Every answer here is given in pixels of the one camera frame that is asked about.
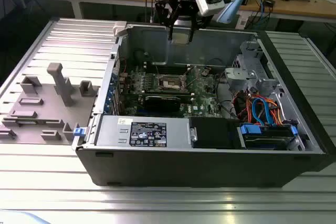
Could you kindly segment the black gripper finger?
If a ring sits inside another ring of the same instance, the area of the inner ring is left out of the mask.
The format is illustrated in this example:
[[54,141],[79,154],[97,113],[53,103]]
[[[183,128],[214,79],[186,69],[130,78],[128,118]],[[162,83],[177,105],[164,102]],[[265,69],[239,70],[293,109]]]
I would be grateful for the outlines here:
[[189,11],[190,11],[190,18],[191,18],[191,30],[188,36],[188,42],[191,43],[193,40],[194,32],[199,29],[199,25],[197,23],[199,9],[198,9],[198,5],[196,1],[190,1]]
[[173,37],[173,27],[181,14],[181,0],[157,0],[155,10],[161,25],[169,29],[168,40]]

